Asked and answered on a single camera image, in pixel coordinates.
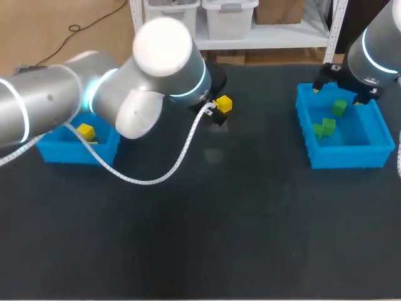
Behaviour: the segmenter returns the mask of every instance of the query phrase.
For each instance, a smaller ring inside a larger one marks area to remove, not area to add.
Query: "black cable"
[[[41,61],[40,61],[39,63],[37,63],[35,66],[38,66],[38,65],[44,63],[45,61],[47,61],[48,59],[54,57],[54,56],[64,47],[64,45],[67,43],[67,41],[68,41],[70,38],[72,38],[72,37],[74,36],[74,34],[79,33],[80,31],[86,30],[87,28],[89,28],[89,27],[95,25],[97,22],[100,22],[101,20],[103,20],[103,19],[105,19],[105,18],[111,16],[112,14],[114,14],[114,13],[116,13],[117,11],[121,10],[125,5],[127,5],[127,3],[128,3],[128,0],[125,0],[124,3],[123,3],[119,8],[117,8],[116,10],[114,10],[114,11],[112,11],[112,12],[106,14],[105,16],[101,17],[100,19],[97,19],[95,22],[89,24],[88,26],[85,26],[84,28],[81,28],[81,26],[79,26],[79,25],[77,25],[77,24],[69,25],[68,30],[71,31],[72,34],[70,34],[70,35],[64,40],[63,44],[61,44],[61,46],[60,46],[52,55],[49,55],[47,58],[41,60]]]

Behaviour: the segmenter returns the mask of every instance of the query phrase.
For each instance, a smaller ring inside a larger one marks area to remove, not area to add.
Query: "yellow block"
[[[227,113],[232,110],[232,100],[227,95],[223,95],[222,97],[216,99],[214,104],[223,113]]]
[[[95,129],[88,124],[81,124],[77,131],[85,138],[86,141],[91,141],[95,138]]]

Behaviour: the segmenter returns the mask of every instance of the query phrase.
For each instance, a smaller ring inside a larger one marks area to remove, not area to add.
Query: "green cube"
[[[326,136],[331,136],[334,134],[334,130],[336,129],[336,120],[330,118],[323,118],[322,126],[324,128],[324,134]]]
[[[331,106],[331,113],[338,117],[343,117],[345,108],[348,105],[348,102],[344,99],[338,99]]]
[[[320,140],[325,133],[325,128],[320,124],[313,124],[313,130],[315,131],[316,139]]]

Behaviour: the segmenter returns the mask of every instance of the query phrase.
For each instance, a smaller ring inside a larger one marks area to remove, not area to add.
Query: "blue plastic bin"
[[[394,150],[394,141],[376,102],[352,105],[354,96],[335,83],[325,85],[317,94],[311,83],[298,85],[296,110],[312,169],[383,167]],[[348,102],[343,117],[331,114],[337,99]],[[318,141],[313,124],[321,124],[323,117],[335,119],[336,129],[332,136]]]
[[[82,123],[91,125],[95,129],[96,137],[93,140],[98,144],[91,146],[96,153],[107,164],[113,164],[120,143],[120,134],[97,115],[79,114],[71,122],[75,128]],[[64,126],[46,134],[36,146],[45,162],[100,165],[74,133]]]

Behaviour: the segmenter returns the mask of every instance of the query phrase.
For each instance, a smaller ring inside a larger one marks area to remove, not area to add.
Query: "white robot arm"
[[[383,88],[401,74],[401,0],[391,0],[347,49],[341,66],[324,64],[313,83],[315,92],[329,81],[355,92],[354,102],[380,98]]]
[[[171,18],[155,19],[137,33],[133,56],[121,67],[109,55],[87,51],[0,79],[0,146],[45,134],[82,110],[136,139],[154,126],[165,96],[194,106],[204,102],[211,85],[187,28]]]

